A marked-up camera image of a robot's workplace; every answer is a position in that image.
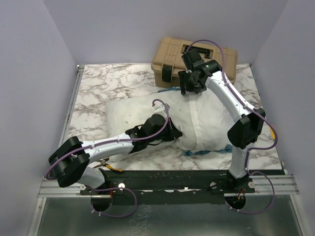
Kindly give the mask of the white pillowcase blue trim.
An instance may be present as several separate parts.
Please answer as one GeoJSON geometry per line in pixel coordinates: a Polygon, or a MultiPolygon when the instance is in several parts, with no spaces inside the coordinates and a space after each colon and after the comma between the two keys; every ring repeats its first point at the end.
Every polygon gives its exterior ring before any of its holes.
{"type": "Polygon", "coordinates": [[[232,152],[227,132],[234,122],[211,90],[181,95],[180,89],[173,87],[158,92],[162,94],[159,98],[170,106],[170,118],[182,133],[174,146],[183,150],[185,156],[232,152]]]}

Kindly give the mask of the white pillow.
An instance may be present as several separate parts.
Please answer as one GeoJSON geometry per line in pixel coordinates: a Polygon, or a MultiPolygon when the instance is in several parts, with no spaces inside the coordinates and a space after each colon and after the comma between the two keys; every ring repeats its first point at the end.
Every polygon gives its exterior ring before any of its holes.
{"type": "Polygon", "coordinates": [[[152,101],[160,99],[170,106],[169,116],[182,136],[172,143],[151,146],[139,154],[161,150],[165,147],[177,147],[182,150],[193,150],[197,146],[196,134],[193,128],[189,107],[189,97],[182,96],[179,91],[166,91],[149,95],[112,100],[105,103],[107,137],[114,137],[136,125],[144,124],[156,109],[152,101]]]}

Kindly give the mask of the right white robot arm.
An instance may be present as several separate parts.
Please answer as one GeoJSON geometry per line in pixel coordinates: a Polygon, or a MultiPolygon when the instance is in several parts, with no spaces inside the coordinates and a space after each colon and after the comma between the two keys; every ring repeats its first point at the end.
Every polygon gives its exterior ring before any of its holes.
{"type": "Polygon", "coordinates": [[[226,187],[231,192],[238,192],[244,186],[242,178],[247,175],[247,151],[261,134],[265,111],[256,109],[242,97],[216,60],[205,62],[196,49],[184,53],[182,59],[186,71],[178,72],[181,94],[210,89],[233,119],[234,125],[227,132],[233,147],[229,167],[232,177],[226,180],[226,187]]]}

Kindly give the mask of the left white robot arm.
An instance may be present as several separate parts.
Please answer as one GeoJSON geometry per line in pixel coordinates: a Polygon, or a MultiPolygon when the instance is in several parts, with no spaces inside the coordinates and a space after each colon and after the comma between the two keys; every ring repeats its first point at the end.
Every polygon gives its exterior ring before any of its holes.
{"type": "Polygon", "coordinates": [[[171,118],[153,114],[144,124],[112,138],[83,142],[74,136],[49,157],[50,168],[45,177],[57,180],[61,188],[79,183],[103,194],[108,190],[109,182],[101,169],[91,168],[89,164],[114,155],[140,152],[148,147],[170,145],[182,135],[171,118]]]}

